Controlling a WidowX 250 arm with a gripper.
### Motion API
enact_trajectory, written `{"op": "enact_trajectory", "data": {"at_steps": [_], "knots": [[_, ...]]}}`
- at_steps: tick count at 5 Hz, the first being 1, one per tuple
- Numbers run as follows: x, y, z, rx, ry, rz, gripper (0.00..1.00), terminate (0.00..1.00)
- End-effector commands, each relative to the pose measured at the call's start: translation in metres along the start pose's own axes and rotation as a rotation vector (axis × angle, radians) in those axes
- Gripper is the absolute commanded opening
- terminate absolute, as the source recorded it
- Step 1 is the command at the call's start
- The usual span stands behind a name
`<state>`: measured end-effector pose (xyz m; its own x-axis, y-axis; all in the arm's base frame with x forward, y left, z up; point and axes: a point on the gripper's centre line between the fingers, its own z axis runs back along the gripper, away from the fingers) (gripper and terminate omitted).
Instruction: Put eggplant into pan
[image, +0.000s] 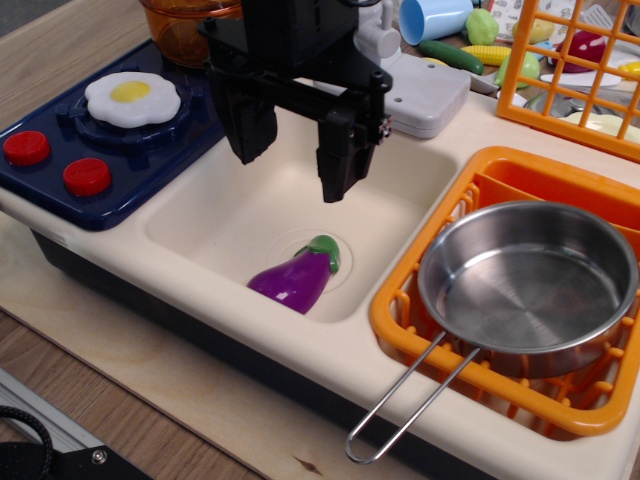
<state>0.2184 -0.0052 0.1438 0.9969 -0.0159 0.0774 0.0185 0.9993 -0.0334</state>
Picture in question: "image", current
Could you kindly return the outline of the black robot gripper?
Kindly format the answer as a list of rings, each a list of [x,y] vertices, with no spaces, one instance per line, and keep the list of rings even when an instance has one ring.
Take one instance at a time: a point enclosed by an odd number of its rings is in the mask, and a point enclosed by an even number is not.
[[[360,1],[245,1],[239,19],[198,30],[218,119],[233,153],[252,163],[275,141],[276,108],[318,124],[318,175],[339,202],[369,170],[389,134],[384,100],[393,80],[354,44]]]

